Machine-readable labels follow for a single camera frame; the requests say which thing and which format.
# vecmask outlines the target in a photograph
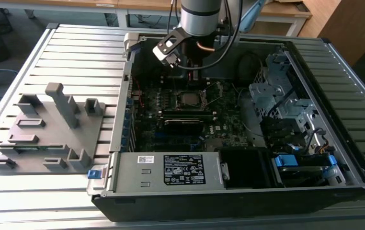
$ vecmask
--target metal slotted surface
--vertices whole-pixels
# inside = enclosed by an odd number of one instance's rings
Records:
[[[124,56],[124,33],[116,30],[58,27],[48,29],[46,39],[38,47],[30,67],[22,76],[10,102],[0,115],[0,142],[6,139],[14,117],[20,113],[12,104],[21,94],[37,94],[41,101],[52,101],[45,95],[49,82],[64,84],[64,93],[74,96],[76,102],[97,98],[106,104],[102,127],[96,148],[96,157],[108,158],[106,145],[118,102],[118,91],[126,59]]]
[[[40,93],[48,82],[61,82],[64,93],[76,101],[90,95],[108,104],[94,164],[106,163],[110,130],[121,86],[124,35],[133,29],[60,25],[48,29],[21,68],[20,74],[0,102],[0,141],[8,135],[20,109],[12,106],[20,93]],[[134,29],[136,32],[165,33],[164,30]],[[245,36],[268,40],[290,40],[311,68],[317,81],[331,101],[342,122],[365,153],[365,88],[331,46],[318,39],[277,36]],[[306,215],[269,216],[240,219],[189,220],[174,222],[112,223],[97,210],[86,195],[85,175],[0,176],[0,228],[77,229],[160,227],[212,227],[244,224],[365,219],[365,200],[337,204]]]

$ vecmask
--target copper pipe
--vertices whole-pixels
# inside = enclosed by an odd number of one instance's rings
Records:
[[[198,47],[201,50],[208,51],[208,52],[214,52],[214,48],[202,46],[200,42],[197,42],[196,44],[197,44],[197,47]]]

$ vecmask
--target white sticker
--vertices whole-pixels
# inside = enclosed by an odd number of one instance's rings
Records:
[[[138,164],[153,164],[154,163],[154,156],[138,156]]]
[[[97,6],[114,7],[112,4],[96,4]]]
[[[296,14],[294,17],[297,17],[297,18],[309,18],[310,16],[309,15],[302,15],[302,14]]]

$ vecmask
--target motherboard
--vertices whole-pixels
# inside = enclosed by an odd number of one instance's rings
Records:
[[[237,104],[241,88],[225,80],[160,76],[134,79],[137,152],[201,152],[249,146]]]

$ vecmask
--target power supply label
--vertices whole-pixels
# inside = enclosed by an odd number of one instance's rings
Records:
[[[206,184],[202,155],[165,155],[164,182],[166,185]]]

